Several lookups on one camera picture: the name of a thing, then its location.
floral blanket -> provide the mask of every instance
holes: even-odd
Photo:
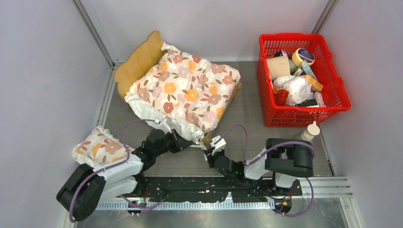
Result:
[[[176,125],[185,125],[183,131],[190,132],[179,132],[182,137],[199,131],[196,137],[200,138],[217,127],[240,74],[230,66],[210,63],[165,43],[162,50],[167,53],[131,86],[125,100],[133,108],[139,97]]]

bed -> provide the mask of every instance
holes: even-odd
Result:
[[[239,72],[165,44],[154,31],[115,71],[123,101],[154,128],[209,145],[242,86]]]

yellow headboard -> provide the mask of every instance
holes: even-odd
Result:
[[[161,51],[163,41],[160,36],[159,31],[152,32],[147,40],[134,50],[127,61],[116,69],[114,79],[123,101],[125,101],[125,95],[129,92],[130,86],[142,78],[150,68],[158,64],[164,55],[164,52]]]

plastic basket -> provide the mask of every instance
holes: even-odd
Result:
[[[265,126],[306,127],[314,120],[320,124],[336,113],[350,109],[351,104],[345,92],[343,80],[337,75],[332,62],[332,53],[322,35],[263,34],[260,36],[259,43],[258,81]],[[297,48],[306,48],[315,55],[312,70],[324,86],[321,93],[326,107],[278,106],[274,102],[266,58],[280,50],[285,50],[288,55],[292,55]]]

pillow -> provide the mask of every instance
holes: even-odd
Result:
[[[91,167],[115,162],[127,156],[123,144],[114,138],[108,129],[96,127],[92,133],[80,144],[75,146],[73,159],[78,163],[87,163]]]

